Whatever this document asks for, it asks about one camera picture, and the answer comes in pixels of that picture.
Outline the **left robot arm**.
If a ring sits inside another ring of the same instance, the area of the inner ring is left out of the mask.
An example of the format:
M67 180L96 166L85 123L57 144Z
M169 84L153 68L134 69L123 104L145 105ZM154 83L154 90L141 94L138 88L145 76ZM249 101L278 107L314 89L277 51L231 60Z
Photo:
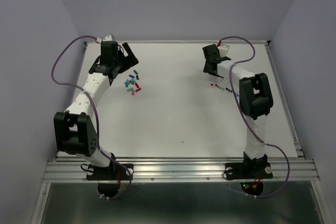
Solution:
M57 149L85 159L98 167L106 179L116 175L119 163L112 153L100 147L97 105L114 79L138 62L128 43L103 40L100 55L90 67L85 85L75 85L80 91L75 100L54 116Z

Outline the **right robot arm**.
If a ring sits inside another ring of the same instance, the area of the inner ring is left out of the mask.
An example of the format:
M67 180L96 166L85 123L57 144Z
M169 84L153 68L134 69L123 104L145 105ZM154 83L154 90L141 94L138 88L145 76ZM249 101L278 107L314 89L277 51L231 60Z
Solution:
M240 112L247 122L247 140L241 170L253 177L261 168L269 169L263 137L267 115L274 105L268 77L234 65L227 57L228 45L208 45L202 48L204 73L221 79L225 89L235 94Z

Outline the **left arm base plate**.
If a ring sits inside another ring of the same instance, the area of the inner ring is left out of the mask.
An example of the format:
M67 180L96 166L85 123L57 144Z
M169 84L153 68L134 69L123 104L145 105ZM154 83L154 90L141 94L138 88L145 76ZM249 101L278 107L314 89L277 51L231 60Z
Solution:
M127 168L120 166L96 167L88 164L81 164L80 168L86 172L87 181L97 181L99 197L107 201L121 198L131 187L133 180L133 164L124 164Z

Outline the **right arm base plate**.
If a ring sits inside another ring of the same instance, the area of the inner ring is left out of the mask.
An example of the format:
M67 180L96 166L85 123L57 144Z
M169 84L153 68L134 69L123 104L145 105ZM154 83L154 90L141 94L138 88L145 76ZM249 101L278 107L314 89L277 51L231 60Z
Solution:
M248 196L258 197L264 190L263 179L272 179L269 163L261 166L248 166L243 163L226 163L222 177L226 180L241 180L240 186Z

